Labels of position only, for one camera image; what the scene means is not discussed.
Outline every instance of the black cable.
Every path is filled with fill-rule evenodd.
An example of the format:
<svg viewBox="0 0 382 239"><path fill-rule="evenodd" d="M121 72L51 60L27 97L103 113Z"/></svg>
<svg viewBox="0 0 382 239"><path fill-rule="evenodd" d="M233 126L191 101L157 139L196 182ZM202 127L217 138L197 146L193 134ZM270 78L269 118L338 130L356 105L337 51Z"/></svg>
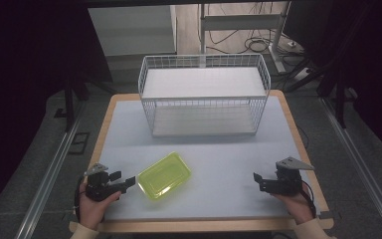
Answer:
<svg viewBox="0 0 382 239"><path fill-rule="evenodd" d="M312 200L312 203L314 203L314 193L312 192L312 188L311 188L311 186L309 186L309 184L306 182L306 181L302 181L303 182L303 184L305 184L306 185L306 187L308 187L308 189L309 189L309 194L311 195L311 200Z"/></svg>
<svg viewBox="0 0 382 239"><path fill-rule="evenodd" d="M77 188L74 194L74 209L76 210L76 216L79 223L80 223L80 185L82 184L83 180L84 180L84 177L81 176L77 182Z"/></svg>
<svg viewBox="0 0 382 239"><path fill-rule="evenodd" d="M224 51L222 51L222 50L220 50L220 49L213 48L213 47L206 47L206 48L207 48L207 49L212 49L212 50L215 50L215 51L224 53L224 54L243 54L243 53L245 53L245 52L247 52L247 51L249 50L249 49L246 49L246 50L244 50L244 51L242 51L242 52L238 52L238 53L228 53L228 52L224 52Z"/></svg>
<svg viewBox="0 0 382 239"><path fill-rule="evenodd" d="M220 6L220 9L222 10L223 14L224 14L224 15L226 15L226 12L225 12L225 10L223 9L223 6L222 6L222 4L223 4L223 3L219 4L219 6Z"/></svg>
<svg viewBox="0 0 382 239"><path fill-rule="evenodd" d="M309 137L308 137L308 135L306 134L306 132L305 132L300 126L296 125L296 127L297 127L297 129L299 129L299 130L302 132L302 134L305 136L305 138L306 138L306 143L303 145L303 147L305 147L305 149L307 149L307 148L309 147Z"/></svg>
<svg viewBox="0 0 382 239"><path fill-rule="evenodd" d="M250 11L249 11L249 14L251 13L251 11L253 11L253 9L254 9L254 14L256 14L256 11L257 11L257 4L259 4L259 3L255 3L254 4L254 6L250 9Z"/></svg>
<svg viewBox="0 0 382 239"><path fill-rule="evenodd" d="M303 50L300 50L300 52L291 52L287 49L282 48L281 46L278 46L277 48L278 52L282 53L283 55L291 55L291 56L304 56L305 52Z"/></svg>
<svg viewBox="0 0 382 239"><path fill-rule="evenodd" d="M308 187L310 196L306 194L306 192L302 188L299 189L299 193L303 196L303 198L305 198L306 202L308 203L308 207L311 210L312 217L315 218L317 217L317 213L316 213L316 208L314 205L314 194L312 192L311 187L308 185L308 183L306 183L303 180L302 182Z"/></svg>
<svg viewBox="0 0 382 239"><path fill-rule="evenodd" d="M282 86L282 91L285 90L285 86L287 85L287 81L293 77L296 76L297 73L299 73L304 67L306 67L309 63L309 58L307 56L304 56L302 61L300 61L291 71L291 74L289 74L286 79L284 80L284 85Z"/></svg>
<svg viewBox="0 0 382 239"><path fill-rule="evenodd" d="M264 6L263 6L263 5L264 5L264 3L265 3L265 2L262 2L262 4L260 5L259 14L261 14L261 13L262 13L262 10L263 10L263 8L264 8Z"/></svg>
<svg viewBox="0 0 382 239"><path fill-rule="evenodd" d="M225 11L224 11L223 8L222 8L222 4L221 4L221 9L222 9L223 14L226 15ZM207 6L207 15L210 15L210 4L208 4L208 6ZM219 43L221 43L221 42L227 40L228 38L230 38L232 35L234 35L234 34L237 33L238 31L240 31L240 30L235 30L233 33L229 34L227 37L225 37L224 39L222 39L222 40L220 40L220 41L218 41L218 42L215 42L215 41L213 40L213 37L212 37L212 31L209 31L209 36L210 36L210 40L212 41L212 43L215 44L215 45L217 45L217 44L219 44Z"/></svg>
<svg viewBox="0 0 382 239"><path fill-rule="evenodd" d="M278 83L275 85L275 87L273 88L273 90L277 90L279 88L279 86L284 82L285 79L280 79L278 80Z"/></svg>

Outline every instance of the aluminum rail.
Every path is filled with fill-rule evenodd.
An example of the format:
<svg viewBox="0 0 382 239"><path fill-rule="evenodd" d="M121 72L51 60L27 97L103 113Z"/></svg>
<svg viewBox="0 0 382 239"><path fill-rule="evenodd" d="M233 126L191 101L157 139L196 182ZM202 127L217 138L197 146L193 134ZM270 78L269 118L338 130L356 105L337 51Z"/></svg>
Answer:
<svg viewBox="0 0 382 239"><path fill-rule="evenodd" d="M340 124L334 117L334 109L331 103L325 98L320 98L320 101L324 106L326 114L330 119L331 124L333 125L337 133L337 136L339 137L347 153L349 154L349 157L355 169L357 170L361 181L364 183L365 188L367 189L371 199L373 200L382 217L382 190L380 189L380 186L377 184L376 180L374 179L374 176L371 174L370 170L368 169L368 166L365 164L361 154L356 148L355 143L352 141L352 138L350 137L349 133L346 129L340 126Z"/></svg>
<svg viewBox="0 0 382 239"><path fill-rule="evenodd" d="M283 2L284 0L261 0L259 2ZM212 4L212 3L247 3L248 0L28 0L43 5L83 6L87 8L138 7L160 5Z"/></svg>
<svg viewBox="0 0 382 239"><path fill-rule="evenodd" d="M82 117L84 108L86 106L85 102L79 102L76 108L76 119L74 121L71 129L65 133L61 144L52 159L45 176L40 183L39 189L37 190L29 209L24 216L23 222L15 236L17 239L21 238L31 238L36 225L40 219L46 202L49 198L49 194L55 184L58 173L64 162L65 156L67 155L68 149L70 148L71 142L73 141L74 135L76 134L77 128L80 124L80 119Z"/></svg>

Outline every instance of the human hand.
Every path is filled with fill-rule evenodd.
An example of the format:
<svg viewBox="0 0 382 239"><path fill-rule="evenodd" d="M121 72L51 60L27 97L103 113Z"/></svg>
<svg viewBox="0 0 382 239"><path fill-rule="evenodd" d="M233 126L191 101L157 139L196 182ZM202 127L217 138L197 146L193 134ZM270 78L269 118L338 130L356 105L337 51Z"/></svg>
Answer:
<svg viewBox="0 0 382 239"><path fill-rule="evenodd" d="M305 193L308 192L307 186L304 183L302 184L302 189ZM278 194L272 194L272 196L285 204L287 211L293 216L296 225L314 219L308 202L300 193L296 196L283 196Z"/></svg>
<svg viewBox="0 0 382 239"><path fill-rule="evenodd" d="M82 183L80 185L80 223L83 226L96 231L107 208L112 202L119 198L120 194L120 191L118 191L107 199L96 202L86 196L86 184Z"/></svg>

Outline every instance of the white wire basket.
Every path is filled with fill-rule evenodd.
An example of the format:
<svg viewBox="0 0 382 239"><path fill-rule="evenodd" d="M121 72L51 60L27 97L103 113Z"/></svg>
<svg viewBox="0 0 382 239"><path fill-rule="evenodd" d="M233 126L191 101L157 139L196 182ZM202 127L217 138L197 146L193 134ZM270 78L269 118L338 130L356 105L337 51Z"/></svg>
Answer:
<svg viewBox="0 0 382 239"><path fill-rule="evenodd" d="M271 79L263 56L147 56L138 91L153 136L255 134Z"/></svg>

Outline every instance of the translucent container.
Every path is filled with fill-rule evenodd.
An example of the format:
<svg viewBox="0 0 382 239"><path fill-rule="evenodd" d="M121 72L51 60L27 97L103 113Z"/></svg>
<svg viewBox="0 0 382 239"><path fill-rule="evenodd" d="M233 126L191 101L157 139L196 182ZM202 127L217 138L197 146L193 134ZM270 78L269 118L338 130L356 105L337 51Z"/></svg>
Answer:
<svg viewBox="0 0 382 239"><path fill-rule="evenodd" d="M191 170L177 152L171 152L138 174L138 185L152 200L160 199L191 176Z"/></svg>

